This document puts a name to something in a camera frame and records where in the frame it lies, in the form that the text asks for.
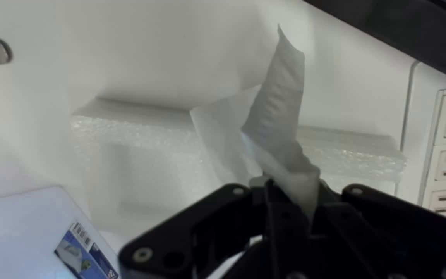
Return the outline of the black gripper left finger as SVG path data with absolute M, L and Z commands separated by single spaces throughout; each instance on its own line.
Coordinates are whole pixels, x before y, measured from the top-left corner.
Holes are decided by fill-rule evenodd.
M 154 228 L 117 256 L 122 279 L 286 279 L 306 274 L 300 211 L 272 183 L 224 184 Z

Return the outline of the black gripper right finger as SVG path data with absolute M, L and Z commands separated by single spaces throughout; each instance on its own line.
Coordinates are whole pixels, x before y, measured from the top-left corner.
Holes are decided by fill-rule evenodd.
M 363 184 L 320 183 L 308 279 L 446 279 L 446 217 Z

